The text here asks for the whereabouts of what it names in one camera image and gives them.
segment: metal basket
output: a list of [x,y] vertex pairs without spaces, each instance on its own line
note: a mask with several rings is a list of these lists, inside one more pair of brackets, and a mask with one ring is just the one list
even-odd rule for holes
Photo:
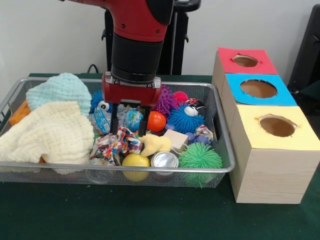
[[[26,92],[45,82],[47,79],[44,77],[32,77],[19,80],[15,83],[0,104],[0,136],[10,129],[11,125],[8,119],[26,99]],[[101,89],[101,80],[82,79],[82,81],[88,87],[91,94]],[[215,140],[212,146],[222,158],[222,168],[160,168],[19,163],[5,162],[4,159],[1,159],[0,181],[215,188],[224,175],[235,166],[234,153],[228,136],[218,92],[213,85],[206,83],[164,82],[163,84],[173,92],[184,91],[189,96],[197,98],[205,104],[207,107],[205,125],[214,132]],[[146,174],[148,176],[143,181],[132,182],[124,176],[124,171],[133,172],[137,177]],[[163,174],[158,174],[158,172],[167,172],[167,174],[163,176]],[[204,184],[199,185],[198,178],[201,178]]]

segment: wooden box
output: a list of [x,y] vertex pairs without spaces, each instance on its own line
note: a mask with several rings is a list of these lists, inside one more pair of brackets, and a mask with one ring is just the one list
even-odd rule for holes
[[164,136],[171,140],[172,148],[178,153],[182,153],[185,150],[186,145],[188,144],[189,137],[188,135],[185,135],[183,133],[168,129],[165,132]]
[[237,105],[297,106],[278,75],[227,73],[220,94],[230,133]]
[[216,86],[220,96],[226,74],[278,75],[278,72],[265,50],[218,47],[214,61],[212,84]]
[[301,202],[320,161],[320,141],[298,106],[237,105],[230,137],[237,203]]

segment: white wall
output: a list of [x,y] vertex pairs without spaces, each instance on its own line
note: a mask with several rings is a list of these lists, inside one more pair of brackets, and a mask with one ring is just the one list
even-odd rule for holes
[[202,0],[189,13],[184,74],[211,75],[217,47],[265,49],[288,83],[318,0]]
[[[202,0],[189,13],[183,74],[211,75],[217,47],[263,48],[289,80],[317,0]],[[1,0],[0,100],[29,73],[106,67],[104,10],[58,0]]]

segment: black cable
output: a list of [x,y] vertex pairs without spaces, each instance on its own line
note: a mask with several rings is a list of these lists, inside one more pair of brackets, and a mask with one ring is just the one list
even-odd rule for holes
[[92,69],[92,67],[94,67],[95,72],[98,74],[98,73],[99,73],[99,70],[98,70],[98,68],[97,68],[97,66],[96,66],[95,64],[91,64],[91,65],[89,66],[88,70],[86,71],[86,73],[89,74],[90,71],[91,71],[91,69]]

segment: knitted blanket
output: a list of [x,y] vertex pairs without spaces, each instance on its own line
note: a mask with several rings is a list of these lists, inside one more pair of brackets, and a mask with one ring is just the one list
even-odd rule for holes
[[76,101],[46,103],[0,137],[0,161],[88,164],[94,132]]
[[71,73],[50,77],[46,82],[31,88],[26,93],[26,101],[31,111],[47,103],[77,101],[81,113],[88,116],[91,107],[87,86]]

